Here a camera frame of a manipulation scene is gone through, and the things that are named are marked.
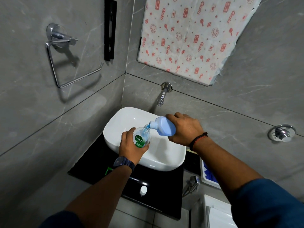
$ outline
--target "black countertop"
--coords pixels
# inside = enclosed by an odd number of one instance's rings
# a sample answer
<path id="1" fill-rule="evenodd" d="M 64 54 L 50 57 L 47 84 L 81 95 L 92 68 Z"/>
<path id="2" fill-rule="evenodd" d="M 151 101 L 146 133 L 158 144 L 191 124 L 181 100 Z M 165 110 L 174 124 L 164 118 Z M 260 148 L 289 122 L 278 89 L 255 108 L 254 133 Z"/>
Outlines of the black countertop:
<path id="1" fill-rule="evenodd" d="M 118 154 L 106 145 L 101 134 L 68 174 L 95 184 L 105 176 L 106 172 L 107 174 L 111 172 L 110 169 L 113 168 L 117 157 Z M 171 218 L 180 219 L 183 176 L 184 164 L 168 172 L 137 165 L 131 177 L 140 182 L 130 178 L 122 196 Z M 148 191 L 144 196 L 139 193 L 143 186 L 142 182 L 148 184 Z"/>

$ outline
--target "white sink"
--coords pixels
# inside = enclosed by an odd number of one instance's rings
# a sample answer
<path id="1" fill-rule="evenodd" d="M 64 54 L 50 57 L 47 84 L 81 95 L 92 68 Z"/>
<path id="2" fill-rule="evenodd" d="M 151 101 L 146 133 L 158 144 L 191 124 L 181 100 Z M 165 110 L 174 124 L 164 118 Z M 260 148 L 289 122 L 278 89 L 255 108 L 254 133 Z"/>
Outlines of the white sink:
<path id="1" fill-rule="evenodd" d="M 103 130 L 105 142 L 118 153 L 122 132 L 132 127 L 143 127 L 158 117 L 137 108 L 122 108 L 105 126 Z M 150 130 L 150 134 L 150 147 L 139 161 L 140 165 L 159 171 L 171 171 L 183 164 L 186 156 L 185 146 L 170 142 L 168 137 L 160 136 L 154 129 Z"/>

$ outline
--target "blue watch strap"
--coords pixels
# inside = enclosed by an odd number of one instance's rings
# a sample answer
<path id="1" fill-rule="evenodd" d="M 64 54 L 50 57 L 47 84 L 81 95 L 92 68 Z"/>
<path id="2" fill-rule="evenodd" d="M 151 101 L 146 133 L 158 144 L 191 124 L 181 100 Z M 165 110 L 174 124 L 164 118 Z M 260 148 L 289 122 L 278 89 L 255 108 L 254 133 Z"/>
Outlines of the blue watch strap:
<path id="1" fill-rule="evenodd" d="M 135 169 L 134 163 L 132 161 L 130 161 L 129 159 L 127 159 L 126 157 L 124 157 L 124 156 L 116 158 L 116 160 L 113 164 L 113 167 L 116 168 L 116 167 L 122 166 L 122 165 L 129 166 L 132 169 L 132 172 Z"/>

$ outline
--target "green label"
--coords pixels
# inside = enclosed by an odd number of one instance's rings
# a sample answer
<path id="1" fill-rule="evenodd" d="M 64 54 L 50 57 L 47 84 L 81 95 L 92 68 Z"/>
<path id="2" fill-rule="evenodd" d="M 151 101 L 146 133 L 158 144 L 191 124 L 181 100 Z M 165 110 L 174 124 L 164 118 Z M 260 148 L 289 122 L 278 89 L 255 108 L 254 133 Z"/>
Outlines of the green label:
<path id="1" fill-rule="evenodd" d="M 142 148 L 145 145 L 145 141 L 139 135 L 135 135 L 135 146 Z"/>

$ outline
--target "black bracelet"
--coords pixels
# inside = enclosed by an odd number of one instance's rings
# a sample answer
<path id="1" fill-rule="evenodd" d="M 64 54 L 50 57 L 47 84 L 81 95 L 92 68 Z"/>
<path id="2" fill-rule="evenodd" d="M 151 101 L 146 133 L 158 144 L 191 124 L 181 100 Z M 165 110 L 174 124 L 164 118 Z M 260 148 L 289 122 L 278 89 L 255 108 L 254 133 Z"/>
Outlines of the black bracelet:
<path id="1" fill-rule="evenodd" d="M 192 142 L 190 143 L 190 145 L 189 145 L 190 150 L 193 151 L 193 145 L 194 145 L 194 143 L 195 143 L 199 138 L 208 137 L 207 134 L 208 134 L 207 132 L 204 132 L 203 134 L 201 134 L 201 135 L 197 136 L 196 138 L 194 138 L 193 141 L 192 141 Z"/>

